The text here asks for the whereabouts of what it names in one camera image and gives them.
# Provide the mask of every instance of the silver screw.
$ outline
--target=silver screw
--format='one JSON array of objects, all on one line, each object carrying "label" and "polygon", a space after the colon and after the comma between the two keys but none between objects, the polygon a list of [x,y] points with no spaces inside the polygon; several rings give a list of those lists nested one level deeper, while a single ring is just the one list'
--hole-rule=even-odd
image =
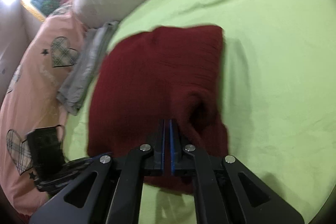
[{"label": "silver screw", "polygon": [[225,157],[225,161],[228,163],[228,164],[232,164],[236,161],[236,158],[232,155],[227,155]]},{"label": "silver screw", "polygon": [[151,149],[151,146],[149,144],[147,144],[147,143],[145,143],[145,144],[143,144],[143,145],[140,146],[140,150],[144,151],[144,152],[146,152],[146,151],[148,151],[150,149]]},{"label": "silver screw", "polygon": [[187,144],[185,147],[184,147],[185,151],[188,151],[188,152],[193,152],[195,151],[196,147],[192,144]]},{"label": "silver screw", "polygon": [[99,161],[102,163],[102,164],[106,164],[108,162],[110,162],[111,160],[111,157],[108,156],[108,155],[104,155],[104,156],[101,156]]}]

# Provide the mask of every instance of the black star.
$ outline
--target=black star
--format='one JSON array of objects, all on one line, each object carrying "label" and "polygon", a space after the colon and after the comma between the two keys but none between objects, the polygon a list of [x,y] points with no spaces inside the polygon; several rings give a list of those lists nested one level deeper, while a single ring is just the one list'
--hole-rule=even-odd
[{"label": "black star", "polygon": [[35,177],[36,177],[36,175],[34,175],[33,172],[29,173],[29,178],[30,178],[30,179],[34,179]]},{"label": "black star", "polygon": [[41,54],[43,54],[43,56],[46,56],[48,53],[49,52],[46,48],[44,48],[43,51],[41,52]]}]

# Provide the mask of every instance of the green bed sheet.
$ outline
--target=green bed sheet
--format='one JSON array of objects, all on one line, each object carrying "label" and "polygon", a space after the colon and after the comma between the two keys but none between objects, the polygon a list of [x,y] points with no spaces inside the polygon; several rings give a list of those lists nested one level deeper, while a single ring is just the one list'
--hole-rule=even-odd
[{"label": "green bed sheet", "polygon": [[[230,153],[308,223],[336,184],[336,0],[149,0],[108,51],[158,25],[202,24],[225,30],[218,104]],[[68,119],[70,159],[86,155],[94,85]],[[139,222],[196,223],[193,197],[144,185]]]}]

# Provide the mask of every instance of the red folded cloth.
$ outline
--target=red folded cloth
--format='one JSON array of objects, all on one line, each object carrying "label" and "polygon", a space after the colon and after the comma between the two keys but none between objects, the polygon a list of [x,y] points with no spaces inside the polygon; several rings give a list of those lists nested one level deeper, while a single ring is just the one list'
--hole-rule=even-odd
[{"label": "red folded cloth", "polygon": [[[227,132],[216,105],[222,47],[222,29],[213,25],[159,27],[120,42],[105,58],[92,96],[88,155],[126,155],[145,143],[159,119],[169,118],[177,119],[195,146],[227,155]],[[174,177],[145,181],[191,190]]]}]

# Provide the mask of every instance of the pink blanket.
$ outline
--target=pink blanket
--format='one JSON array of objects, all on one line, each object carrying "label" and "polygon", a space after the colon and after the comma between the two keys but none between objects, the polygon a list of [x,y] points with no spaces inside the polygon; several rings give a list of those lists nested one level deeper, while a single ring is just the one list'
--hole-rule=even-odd
[{"label": "pink blanket", "polygon": [[18,66],[0,110],[0,184],[13,207],[32,215],[47,201],[29,179],[20,148],[35,128],[64,124],[67,113],[56,93],[76,63],[84,27],[70,11],[58,8],[41,26]]}]

